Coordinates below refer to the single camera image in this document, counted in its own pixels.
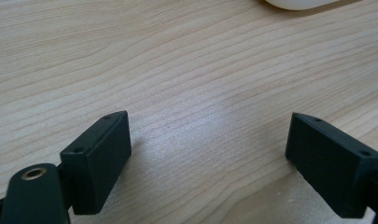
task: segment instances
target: wooden table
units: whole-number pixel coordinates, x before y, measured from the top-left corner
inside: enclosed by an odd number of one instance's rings
[[[0,198],[127,110],[133,155],[73,223],[342,220],[285,159],[293,111],[378,150],[378,0],[0,1]]]

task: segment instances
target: mounting hole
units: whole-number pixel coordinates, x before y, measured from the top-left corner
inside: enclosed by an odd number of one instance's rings
[[[75,153],[81,153],[83,151],[84,151],[84,147],[77,147],[77,148],[73,149],[73,152],[75,152]]]
[[[22,179],[23,180],[33,180],[33,179],[37,179],[39,178],[40,176],[42,176],[43,174],[45,174],[47,171],[46,168],[42,168],[42,167],[37,167],[37,168],[34,168],[32,170],[29,170],[27,172],[25,172],[23,175],[22,175]]]
[[[360,152],[360,154],[362,154],[363,156],[370,156],[371,154],[370,154],[370,152],[368,152],[368,151],[359,151]]]

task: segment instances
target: black clamp jaw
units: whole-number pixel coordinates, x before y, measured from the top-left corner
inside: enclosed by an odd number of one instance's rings
[[[131,156],[127,112],[99,119],[60,155],[58,167],[41,163],[11,177],[0,224],[70,223],[70,206],[76,215],[99,213]]]
[[[294,113],[286,157],[340,217],[378,223],[378,152],[324,120]]]

